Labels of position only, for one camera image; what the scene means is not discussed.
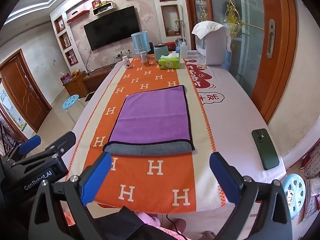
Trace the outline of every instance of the door handle recess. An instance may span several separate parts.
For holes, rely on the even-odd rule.
[[[268,34],[268,47],[267,58],[271,59],[273,55],[273,48],[275,46],[276,22],[274,19],[269,20],[269,34]]]

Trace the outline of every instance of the pink wall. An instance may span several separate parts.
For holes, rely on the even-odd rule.
[[[93,0],[84,0],[83,2],[77,4],[75,7],[71,8],[67,12],[68,19],[72,18],[72,13],[74,11],[81,12],[83,10],[90,10],[89,14],[81,16],[72,23],[70,23],[70,28],[75,39],[76,45],[79,49],[81,58],[86,64],[89,53],[90,45],[87,36],[84,31],[84,25],[95,20],[98,16],[93,15],[92,8]],[[159,30],[159,23],[156,16],[156,7],[154,0],[108,0],[116,3],[117,9],[123,9],[134,5],[136,11],[138,12],[137,18],[140,25],[141,31],[148,32],[149,41],[153,44],[161,43],[161,35]],[[90,59],[88,61],[88,69],[94,70],[96,68],[114,63],[115,58],[112,57],[112,53],[115,51],[121,51],[123,49],[130,49],[131,56],[135,56],[132,39],[124,39],[122,41],[114,42],[112,44],[103,46],[92,52]]]

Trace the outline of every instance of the television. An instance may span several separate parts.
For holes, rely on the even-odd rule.
[[[134,6],[100,17],[84,25],[84,30],[91,50],[130,38],[131,34],[140,32]]]

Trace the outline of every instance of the blue stool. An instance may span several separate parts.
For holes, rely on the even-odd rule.
[[[85,106],[82,104],[82,102],[80,101],[79,95],[73,95],[73,96],[69,97],[69,98],[63,103],[63,105],[62,105],[62,109],[67,111],[70,119],[73,121],[74,124],[76,124],[76,121],[72,118],[72,116],[71,116],[71,114],[69,113],[68,109],[69,109],[71,106],[73,106],[73,105],[76,103],[76,101],[79,101],[80,104],[81,104],[83,107],[85,107]]]
[[[306,197],[306,185],[298,174],[290,174],[282,182],[282,187],[286,196],[288,195],[288,190],[294,192],[291,208],[289,209],[292,220],[298,215],[303,206]]]

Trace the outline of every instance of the blue gripper pad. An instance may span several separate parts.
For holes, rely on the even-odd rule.
[[[217,181],[220,184],[224,193],[226,194],[227,199],[231,203],[237,205],[240,202],[240,188],[228,171],[230,170],[230,168],[234,167],[229,166],[218,152],[211,154],[209,164],[212,173],[217,178]]]
[[[103,152],[91,166],[86,167],[82,172],[78,189],[84,206],[94,200],[110,168],[111,155]]]
[[[19,148],[19,155],[20,156],[25,156],[29,152],[31,152],[34,148],[39,146],[41,143],[41,138],[39,135],[35,135],[32,138],[30,138],[28,141],[24,142],[23,144],[20,145]]]

